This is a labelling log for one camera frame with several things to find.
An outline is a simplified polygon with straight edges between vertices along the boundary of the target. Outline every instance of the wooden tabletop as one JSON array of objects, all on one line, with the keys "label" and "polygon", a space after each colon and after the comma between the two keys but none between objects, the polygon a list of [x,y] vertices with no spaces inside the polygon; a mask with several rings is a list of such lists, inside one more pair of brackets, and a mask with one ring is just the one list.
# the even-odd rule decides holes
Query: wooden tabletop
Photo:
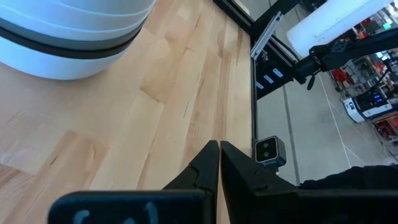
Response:
[{"label": "wooden tabletop", "polygon": [[77,190],[161,189],[210,139],[249,154],[249,51],[211,0],[158,0],[129,51],[93,77],[0,65],[0,223],[45,223]]}]

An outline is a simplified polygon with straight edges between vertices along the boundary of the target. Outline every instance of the blue sticker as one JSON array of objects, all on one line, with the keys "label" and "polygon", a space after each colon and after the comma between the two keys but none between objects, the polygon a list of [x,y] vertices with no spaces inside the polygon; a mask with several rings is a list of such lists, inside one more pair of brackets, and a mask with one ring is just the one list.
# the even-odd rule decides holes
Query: blue sticker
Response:
[{"label": "blue sticker", "polygon": [[259,82],[256,82],[256,86],[257,86],[257,88],[259,88],[260,90],[263,90],[263,89],[264,89],[263,85],[261,85]]},{"label": "blue sticker", "polygon": [[284,74],[282,74],[278,69],[274,68],[273,72],[275,73],[275,75],[277,75],[279,78],[282,78],[284,76]]},{"label": "blue sticker", "polygon": [[271,84],[274,83],[274,81],[268,76],[268,75],[264,75],[264,78]]}]

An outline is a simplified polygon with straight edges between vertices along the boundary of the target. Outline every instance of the small camera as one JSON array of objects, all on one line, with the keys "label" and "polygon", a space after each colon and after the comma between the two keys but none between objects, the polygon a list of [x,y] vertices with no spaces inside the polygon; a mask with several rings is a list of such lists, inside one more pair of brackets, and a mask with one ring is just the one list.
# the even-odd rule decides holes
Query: small camera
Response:
[{"label": "small camera", "polygon": [[258,141],[254,145],[254,159],[266,167],[286,165],[285,144],[277,136]]}]

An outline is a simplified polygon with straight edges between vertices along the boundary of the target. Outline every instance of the gray floor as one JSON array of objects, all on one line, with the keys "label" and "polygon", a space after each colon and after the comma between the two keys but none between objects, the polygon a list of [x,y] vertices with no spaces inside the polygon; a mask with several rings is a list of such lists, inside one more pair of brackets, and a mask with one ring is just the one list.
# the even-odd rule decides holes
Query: gray floor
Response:
[{"label": "gray floor", "polygon": [[[242,3],[253,17],[268,8],[264,0]],[[296,10],[285,15],[276,32],[286,44],[285,33],[299,22],[298,17],[305,17],[300,6]],[[321,179],[353,166],[394,162],[372,127],[355,124],[346,115],[326,73],[317,76],[311,91],[292,82],[259,100],[258,129],[260,138],[276,135],[285,142],[288,163],[280,169],[280,176],[293,184]]]}]

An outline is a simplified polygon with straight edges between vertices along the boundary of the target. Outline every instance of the wooden table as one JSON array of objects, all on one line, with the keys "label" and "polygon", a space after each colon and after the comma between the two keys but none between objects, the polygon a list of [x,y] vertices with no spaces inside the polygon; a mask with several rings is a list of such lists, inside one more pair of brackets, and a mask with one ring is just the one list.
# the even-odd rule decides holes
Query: wooden table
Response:
[{"label": "wooden table", "polygon": [[159,0],[129,51],[91,78],[0,65],[0,223],[45,223],[76,190],[161,189],[210,139],[250,154],[249,51],[210,0]]}]

